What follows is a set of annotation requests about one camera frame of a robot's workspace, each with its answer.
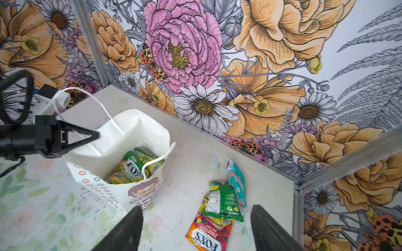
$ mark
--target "pink peony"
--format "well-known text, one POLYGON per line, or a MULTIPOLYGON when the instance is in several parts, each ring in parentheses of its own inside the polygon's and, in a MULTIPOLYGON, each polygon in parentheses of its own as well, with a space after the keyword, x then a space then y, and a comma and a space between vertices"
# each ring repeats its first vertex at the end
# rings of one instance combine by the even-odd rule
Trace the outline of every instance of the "pink peony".
POLYGON ((200 0, 159 0, 144 8, 145 43, 153 61, 167 74, 167 87, 213 85, 221 65, 222 35, 215 17, 200 0))

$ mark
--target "red and yellow spotted butterfly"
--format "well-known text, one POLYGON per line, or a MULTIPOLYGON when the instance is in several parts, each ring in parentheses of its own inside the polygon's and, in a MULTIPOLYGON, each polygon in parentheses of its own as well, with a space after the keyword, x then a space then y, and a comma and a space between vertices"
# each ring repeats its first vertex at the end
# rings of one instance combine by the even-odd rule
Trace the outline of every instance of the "red and yellow spotted butterfly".
POLYGON ((148 65, 148 71, 152 73, 152 76, 157 81, 165 80, 168 76, 160 69, 153 60, 151 49, 146 43, 142 45, 142 51, 140 53, 141 60, 144 64, 148 65))
POLYGON ((255 154, 261 154, 260 149, 258 148, 258 143, 252 141, 252 140, 247 140, 247 139, 232 139, 229 141, 229 144, 240 148, 241 150, 245 152, 251 152, 255 154))

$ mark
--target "floral tabletop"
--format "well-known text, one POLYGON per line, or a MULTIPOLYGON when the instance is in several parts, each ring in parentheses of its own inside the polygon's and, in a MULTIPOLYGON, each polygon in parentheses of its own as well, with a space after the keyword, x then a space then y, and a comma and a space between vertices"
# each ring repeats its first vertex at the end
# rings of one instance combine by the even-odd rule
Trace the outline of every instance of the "floral tabletop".
MULTIPOLYGON (((14 162, 0 159, 0 171, 14 162)), ((124 213, 71 176, 63 159, 26 157, 0 179, 0 250, 90 250, 124 213)))

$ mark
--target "white rope handle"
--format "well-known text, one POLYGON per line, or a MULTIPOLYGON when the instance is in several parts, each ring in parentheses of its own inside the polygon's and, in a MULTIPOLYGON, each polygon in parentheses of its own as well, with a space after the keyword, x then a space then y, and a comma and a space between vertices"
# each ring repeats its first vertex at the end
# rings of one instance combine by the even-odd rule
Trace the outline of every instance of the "white rope handle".
POLYGON ((154 159, 154 160, 148 161, 147 163, 145 163, 145 165, 142 166, 141 172, 142 172, 142 176, 144 177, 144 180, 147 179, 147 175, 145 174, 145 168, 146 168, 147 166, 153 164, 153 163, 156 163, 156 162, 158 162, 158 161, 161 161, 161 160, 165 159, 165 158, 173 151, 173 149, 174 149, 175 146, 176 146, 176 142, 173 142, 173 143, 170 145, 170 148, 169 148, 169 150, 168 150, 168 152, 167 152, 166 154, 164 154, 164 155, 162 155, 162 156, 160 156, 159 158, 156 158, 156 159, 154 159))
MULTIPOLYGON (((66 88, 66 89, 60 90, 60 92, 57 92, 57 93, 52 97, 52 99, 51 99, 51 102, 53 103, 53 108, 54 108, 54 110, 56 111, 57 115, 59 115, 59 117, 60 117, 63 121, 65 121, 65 119, 63 118, 63 116, 61 115, 61 113, 59 112, 59 110, 58 110, 58 108, 57 108, 56 100, 57 100, 57 98, 60 96, 60 94, 61 94, 62 92, 65 92, 65 91, 68 91, 68 90, 79 90, 79 91, 82 91, 83 93, 85 93, 86 95, 92 97, 93 99, 95 99, 95 101, 98 102, 98 104, 100 104, 100 106, 103 108, 103 110, 105 111, 105 113, 107 114, 107 116, 112 120, 112 124, 122 133, 122 135, 125 134, 125 131, 124 131, 123 129, 121 129, 121 127, 116 123, 116 121, 114 120, 114 118, 113 118, 112 116, 110 116, 110 114, 109 114, 109 112, 106 110, 105 106, 104 106, 96 97, 94 97, 91 93, 89 93, 89 92, 87 92, 87 91, 85 91, 85 90, 83 90, 83 89, 80 89, 80 88, 78 88, 78 87, 68 87, 68 88, 66 88)), ((77 132, 77 131, 74 131, 74 132, 76 132, 79 136, 81 136, 81 138, 83 138, 83 139, 86 138, 86 137, 84 137, 81 133, 79 133, 79 132, 77 132)), ((91 146, 91 148, 94 150, 94 152, 96 152, 99 156, 102 155, 102 153, 101 153, 91 142, 89 142, 88 144, 91 146)))

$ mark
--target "red candy bag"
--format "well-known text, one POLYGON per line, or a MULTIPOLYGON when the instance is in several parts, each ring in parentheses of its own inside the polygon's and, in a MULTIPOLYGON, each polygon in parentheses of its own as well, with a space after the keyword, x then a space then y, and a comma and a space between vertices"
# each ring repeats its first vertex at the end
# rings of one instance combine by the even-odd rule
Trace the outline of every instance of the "red candy bag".
POLYGON ((186 238, 200 251, 226 251, 233 222, 221 218, 212 218, 202 215, 208 203, 208 195, 195 217, 186 238))

